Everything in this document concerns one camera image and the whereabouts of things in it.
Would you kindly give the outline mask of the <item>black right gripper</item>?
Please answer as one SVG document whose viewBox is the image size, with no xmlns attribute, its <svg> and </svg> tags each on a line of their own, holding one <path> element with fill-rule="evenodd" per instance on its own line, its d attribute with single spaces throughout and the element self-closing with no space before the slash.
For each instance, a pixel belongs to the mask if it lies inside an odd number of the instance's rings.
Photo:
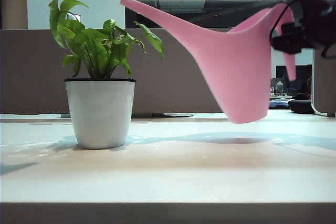
<svg viewBox="0 0 336 224">
<path fill-rule="evenodd" d="M 287 5 L 298 2 L 302 17 L 299 26 L 294 22 L 281 25 L 282 34 L 270 38 L 275 50 L 300 53 L 303 48 L 324 48 L 335 44 L 335 6 L 327 0 L 282 0 Z"/>
</svg>

